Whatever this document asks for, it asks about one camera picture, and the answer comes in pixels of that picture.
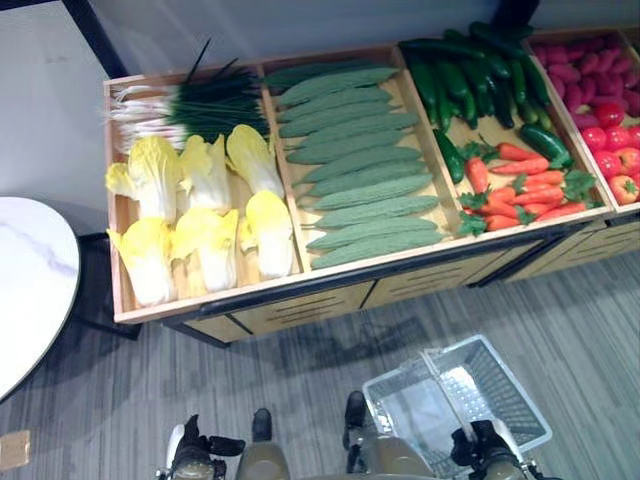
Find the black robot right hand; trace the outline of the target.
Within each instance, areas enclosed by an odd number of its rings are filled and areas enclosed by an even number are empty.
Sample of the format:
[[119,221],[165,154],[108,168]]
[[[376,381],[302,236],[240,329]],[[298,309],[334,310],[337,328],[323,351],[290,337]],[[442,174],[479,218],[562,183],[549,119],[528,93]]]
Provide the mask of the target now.
[[506,424],[479,420],[451,434],[451,460],[470,469],[469,479],[521,479],[522,453]]

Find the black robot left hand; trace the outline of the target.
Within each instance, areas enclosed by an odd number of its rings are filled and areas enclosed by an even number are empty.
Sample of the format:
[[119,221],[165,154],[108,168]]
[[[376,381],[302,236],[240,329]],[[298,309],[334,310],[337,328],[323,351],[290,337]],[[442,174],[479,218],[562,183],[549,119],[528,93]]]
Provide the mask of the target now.
[[166,466],[158,471],[163,479],[225,479],[226,458],[240,456],[246,442],[221,436],[202,435],[198,414],[177,424],[168,440]]

